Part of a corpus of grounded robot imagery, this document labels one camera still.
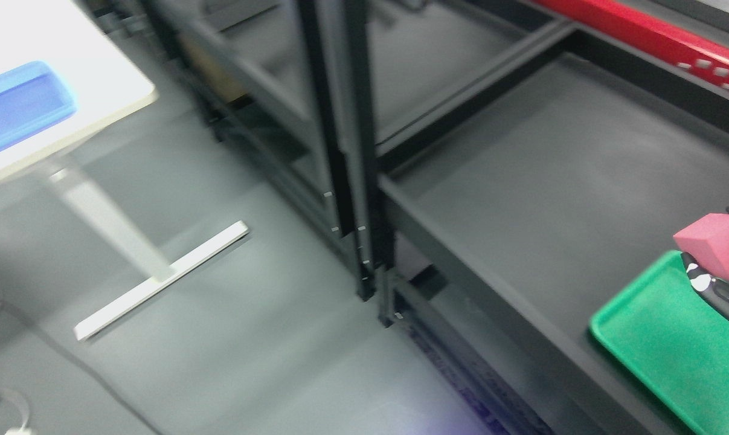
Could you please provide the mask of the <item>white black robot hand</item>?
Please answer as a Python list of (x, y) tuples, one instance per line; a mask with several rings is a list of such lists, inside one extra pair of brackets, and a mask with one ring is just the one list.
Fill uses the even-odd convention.
[[(729, 207), (722, 214), (729, 214)], [(685, 251), (681, 259), (695, 294), (729, 321), (729, 280), (712, 275)]]

